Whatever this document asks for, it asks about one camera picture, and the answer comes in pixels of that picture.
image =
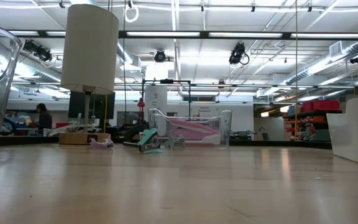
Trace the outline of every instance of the ceiling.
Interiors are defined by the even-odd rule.
[[[0,0],[3,6],[34,6],[37,2],[42,6],[56,6],[45,9],[6,9],[0,8],[0,27],[7,30],[64,30],[67,19],[69,1],[64,1],[66,8],[57,7],[58,1],[13,1]],[[234,0],[179,0],[180,11],[178,16],[178,30],[226,30],[226,31],[276,31],[276,32],[358,32],[358,0],[313,0],[311,12],[300,11],[298,23],[294,12],[278,12],[279,7],[291,9],[295,7],[294,0],[256,0],[255,12],[249,9],[253,1]],[[298,7],[307,8],[309,0],[299,0]],[[335,2],[331,12],[323,13],[324,9]],[[172,30],[171,0],[133,0],[135,6],[139,6],[139,18],[132,23],[125,22],[123,7],[124,1],[114,1],[112,13],[120,20],[120,30]],[[101,7],[107,6],[107,1],[98,1]],[[201,5],[215,9],[201,12]],[[160,10],[145,7],[159,7]],[[357,12],[339,13],[343,10],[355,10]],[[128,12],[128,17],[133,17],[134,11]],[[51,49],[53,54],[63,54],[64,39],[41,39],[32,38],[36,43]],[[201,83],[217,83],[225,80],[226,83],[269,83],[279,84],[288,74],[296,69],[296,42],[279,40],[243,40],[250,55],[251,63],[233,68],[229,66],[228,59],[231,50],[238,40],[218,39],[181,39],[180,62],[181,79]],[[329,50],[329,46],[336,41],[299,41],[298,45],[298,68],[320,57]],[[281,47],[285,49],[276,57],[275,54]],[[142,59],[144,65],[153,63],[152,54],[158,49],[174,58],[175,44],[172,39],[127,39],[124,49],[131,55]],[[51,67],[57,72],[59,68]],[[338,75],[342,70],[330,70],[324,74],[329,79]],[[120,69],[117,77],[122,76]],[[141,75],[132,74],[140,80]],[[175,78],[175,72],[170,70],[169,78]]]

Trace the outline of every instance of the table surface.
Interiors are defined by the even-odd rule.
[[[0,147],[0,223],[358,223],[358,164],[323,149]]]

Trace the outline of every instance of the white lampshade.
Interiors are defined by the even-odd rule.
[[[90,89],[101,95],[114,91],[118,24],[114,14],[98,6],[75,4],[68,8],[63,88]]]

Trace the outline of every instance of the computer monitor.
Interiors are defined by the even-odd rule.
[[[114,119],[115,97],[116,93],[107,95],[106,110],[106,95],[91,95],[91,100],[89,102],[89,118],[94,114],[96,118],[104,119],[104,113],[107,112],[106,119]],[[70,94],[70,104],[68,106],[68,117],[77,118],[79,113],[81,113],[81,118],[84,118],[85,94],[72,91]]]

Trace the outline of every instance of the person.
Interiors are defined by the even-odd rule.
[[[40,113],[38,129],[52,129],[52,116],[43,103],[37,105],[37,112]]]

